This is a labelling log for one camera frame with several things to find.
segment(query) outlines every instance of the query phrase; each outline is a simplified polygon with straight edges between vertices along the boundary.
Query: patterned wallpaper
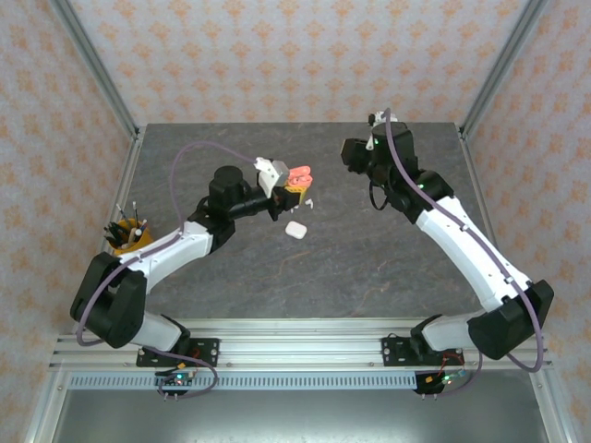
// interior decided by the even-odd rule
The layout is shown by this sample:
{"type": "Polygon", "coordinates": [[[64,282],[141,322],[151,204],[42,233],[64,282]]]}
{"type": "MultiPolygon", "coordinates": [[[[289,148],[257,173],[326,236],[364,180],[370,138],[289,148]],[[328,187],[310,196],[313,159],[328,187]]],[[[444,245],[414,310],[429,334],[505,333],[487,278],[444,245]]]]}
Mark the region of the patterned wallpaper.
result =
{"type": "Polygon", "coordinates": [[[591,8],[549,0],[544,12],[470,149],[501,249],[554,287],[548,345],[589,437],[591,8]]]}
{"type": "Polygon", "coordinates": [[[0,441],[16,443],[128,141],[47,0],[1,2],[0,29],[0,441]]]}
{"type": "Polygon", "coordinates": [[[526,0],[72,0],[138,125],[461,123],[526,0]]]}

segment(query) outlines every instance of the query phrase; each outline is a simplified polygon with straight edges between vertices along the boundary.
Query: pen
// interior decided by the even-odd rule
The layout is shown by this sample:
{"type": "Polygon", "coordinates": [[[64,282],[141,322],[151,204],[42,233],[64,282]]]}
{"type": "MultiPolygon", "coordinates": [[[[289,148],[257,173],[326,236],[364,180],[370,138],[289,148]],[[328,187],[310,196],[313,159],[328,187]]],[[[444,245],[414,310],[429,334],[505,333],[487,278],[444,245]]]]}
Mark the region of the pen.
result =
{"type": "Polygon", "coordinates": [[[115,229],[116,231],[118,231],[122,235],[129,235],[128,229],[126,229],[125,227],[121,226],[118,223],[115,223],[114,221],[111,221],[111,223],[109,223],[109,229],[115,229]]]}
{"type": "Polygon", "coordinates": [[[121,245],[123,243],[123,239],[121,238],[121,234],[112,224],[109,225],[108,231],[109,231],[109,233],[111,233],[111,236],[114,238],[116,245],[121,245]]]}
{"type": "Polygon", "coordinates": [[[138,207],[136,206],[136,202],[133,202],[133,215],[136,219],[136,228],[139,227],[139,218],[138,218],[138,207]]]}
{"type": "Polygon", "coordinates": [[[117,203],[116,206],[117,206],[117,209],[119,210],[119,212],[121,212],[121,217],[123,218],[123,220],[126,221],[127,226],[129,226],[129,229],[133,229],[132,226],[131,226],[131,222],[129,221],[129,219],[127,218],[126,214],[121,209],[121,206],[119,206],[119,203],[117,203]]]}
{"type": "Polygon", "coordinates": [[[107,239],[107,242],[109,242],[111,246],[118,246],[117,241],[113,237],[106,235],[104,238],[107,239]]]}
{"type": "Polygon", "coordinates": [[[129,239],[127,240],[128,245],[133,245],[136,242],[136,230],[132,229],[131,233],[129,234],[129,239]]]}

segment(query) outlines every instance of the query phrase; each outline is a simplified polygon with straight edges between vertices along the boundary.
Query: black mounting bracket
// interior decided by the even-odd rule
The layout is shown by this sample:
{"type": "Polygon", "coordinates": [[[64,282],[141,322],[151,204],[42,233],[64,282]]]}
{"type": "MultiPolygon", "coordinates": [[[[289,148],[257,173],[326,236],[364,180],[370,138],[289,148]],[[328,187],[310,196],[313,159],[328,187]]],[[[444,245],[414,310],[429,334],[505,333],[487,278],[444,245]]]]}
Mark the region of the black mounting bracket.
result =
{"type": "Polygon", "coordinates": [[[448,358],[445,367],[462,367],[464,355],[456,349],[446,351],[418,353],[411,337],[384,337],[381,339],[381,357],[384,366],[441,366],[445,354],[458,355],[460,358],[448,358]]]}
{"type": "MultiPolygon", "coordinates": [[[[220,356],[220,339],[190,338],[187,351],[184,355],[198,358],[216,367],[218,365],[218,357],[220,356]]],[[[136,360],[137,367],[175,367],[180,363],[185,363],[187,367],[193,366],[190,362],[172,357],[164,357],[146,348],[139,349],[136,360]]]]}

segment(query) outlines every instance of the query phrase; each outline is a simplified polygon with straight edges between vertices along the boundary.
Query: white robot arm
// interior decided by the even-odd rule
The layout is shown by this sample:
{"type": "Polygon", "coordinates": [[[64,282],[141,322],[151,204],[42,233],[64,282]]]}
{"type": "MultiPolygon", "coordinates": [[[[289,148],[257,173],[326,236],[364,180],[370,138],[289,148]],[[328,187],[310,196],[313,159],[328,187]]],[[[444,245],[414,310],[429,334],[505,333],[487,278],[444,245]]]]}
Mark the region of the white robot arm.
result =
{"type": "Polygon", "coordinates": [[[114,348],[134,343],[186,355],[190,334],[168,317],[145,312],[146,294],[188,262],[225,244],[235,232],[235,220],[267,210],[276,221],[280,213],[299,204],[300,193],[288,186],[290,172],[283,162],[257,158],[255,168],[259,171],[256,186],[250,186],[234,166],[219,168],[210,182],[210,194],[201,200],[182,229],[119,257],[107,253],[96,256],[70,308],[70,316],[80,321],[106,277],[121,263],[129,263],[96,299],[86,327],[114,348]]]}
{"type": "Polygon", "coordinates": [[[532,320],[519,297],[520,289],[536,311],[541,326],[546,319],[553,291],[545,281],[532,283],[516,269],[485,237],[465,213],[451,187],[435,172],[419,169],[412,132],[405,123],[391,120],[390,129],[400,164],[416,186],[410,186],[398,169],[389,149],[384,113],[371,114],[369,140],[349,138],[341,157],[350,172],[369,177],[369,196],[376,210],[390,204],[402,212],[422,232],[431,237],[464,274],[482,309],[454,316],[433,316],[411,331],[408,342],[397,339],[390,361],[401,365],[434,365],[445,351],[476,347],[492,359],[500,359],[534,333],[532,320]],[[381,207],[375,204],[373,189],[385,194],[381,207]],[[414,187],[418,187],[439,209],[433,208],[414,187]],[[451,213],[460,225],[441,210],[451,213]],[[485,251],[479,243],[488,247],[485,251]],[[495,257],[511,277],[505,277],[495,257]]]}

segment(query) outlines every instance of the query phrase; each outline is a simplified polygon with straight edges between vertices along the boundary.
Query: orange object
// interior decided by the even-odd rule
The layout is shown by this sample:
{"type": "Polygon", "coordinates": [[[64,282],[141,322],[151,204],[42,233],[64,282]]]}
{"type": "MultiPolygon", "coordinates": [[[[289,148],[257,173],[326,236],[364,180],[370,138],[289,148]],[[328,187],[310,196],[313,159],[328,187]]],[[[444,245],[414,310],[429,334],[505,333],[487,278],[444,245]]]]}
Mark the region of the orange object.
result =
{"type": "MultiPolygon", "coordinates": [[[[136,222],[136,219],[128,219],[129,222],[131,223],[131,226],[133,226],[133,229],[138,229],[138,223],[136,222]]],[[[127,225],[127,222],[125,220],[120,220],[117,223],[119,226],[121,226],[122,228],[125,229],[129,229],[129,226],[127,225]]],[[[132,246],[128,247],[127,249],[120,249],[115,247],[115,245],[111,245],[111,243],[109,243],[109,245],[111,245],[111,247],[113,248],[113,251],[115,253],[116,256],[120,256],[121,254],[125,254],[127,252],[133,252],[133,251],[137,251],[138,249],[149,245],[150,243],[153,243],[154,239],[151,238],[150,235],[150,227],[146,226],[146,228],[144,229],[143,234],[141,235],[141,237],[139,238],[139,240],[134,243],[132,246]]]]}
{"type": "Polygon", "coordinates": [[[288,186],[309,188],[312,185],[312,170],[309,166],[300,166],[289,170],[288,186]]]}

